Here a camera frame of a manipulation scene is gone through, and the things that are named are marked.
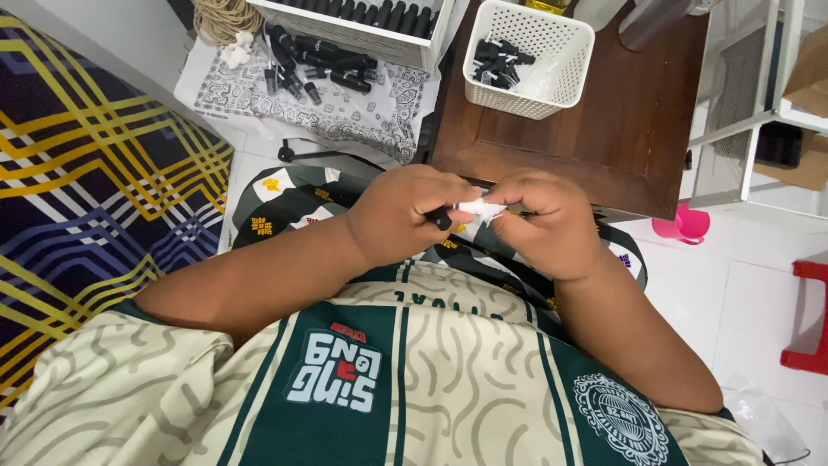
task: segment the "yellow liquid bottle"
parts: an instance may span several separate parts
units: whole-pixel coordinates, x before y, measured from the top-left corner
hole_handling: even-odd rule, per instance
[[[556,15],[564,14],[570,0],[526,0],[526,6]]]

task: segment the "white plastic basket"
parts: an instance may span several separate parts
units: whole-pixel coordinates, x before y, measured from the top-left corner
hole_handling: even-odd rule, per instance
[[[383,4],[383,0],[361,0],[368,5]],[[345,50],[367,53],[368,55],[398,65],[414,66],[433,73],[440,58],[440,45],[445,38],[451,8],[455,0],[416,0],[419,7],[440,11],[434,35],[431,39],[407,36],[399,32],[386,31],[378,27],[365,26],[337,17],[290,7],[271,0],[247,0],[270,22],[284,26],[288,32],[307,34],[331,41]]]
[[[471,78],[474,49],[490,32],[493,39],[505,39],[536,60],[554,58],[558,61],[551,71],[554,91],[549,100],[531,99],[511,90],[483,85]],[[560,109],[567,109],[580,100],[594,43],[595,32],[585,22],[502,0],[486,0],[474,19],[463,62],[466,99],[472,104],[531,119],[544,119]],[[521,68],[525,67],[518,67],[518,76]]]

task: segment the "white wall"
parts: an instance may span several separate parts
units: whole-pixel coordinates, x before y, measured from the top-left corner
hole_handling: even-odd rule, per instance
[[[0,7],[209,127],[172,94],[194,42],[166,0],[0,0]]]

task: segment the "wooden table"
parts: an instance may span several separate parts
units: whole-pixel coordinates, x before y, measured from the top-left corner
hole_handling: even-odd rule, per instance
[[[618,39],[619,23],[633,7],[629,2],[596,34],[578,105],[536,121],[465,99],[463,59],[479,4],[471,0],[455,39],[428,163],[484,182],[497,182],[520,167],[540,168],[578,182],[596,206],[671,220],[696,106],[707,16],[686,17],[633,53]]]

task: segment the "hand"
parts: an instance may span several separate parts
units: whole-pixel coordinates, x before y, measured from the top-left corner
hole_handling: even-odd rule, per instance
[[[449,209],[451,228],[440,231],[426,221],[426,212],[478,198],[480,188],[455,174],[409,165],[373,180],[346,214],[346,221],[368,265],[378,267],[421,253],[448,238],[461,223],[474,219],[467,212]]]
[[[604,247],[590,202],[573,182],[547,172],[519,172],[493,187],[485,201],[520,202],[535,212],[525,219],[502,215],[492,221],[492,229],[542,274],[561,280],[582,279],[602,260]]]

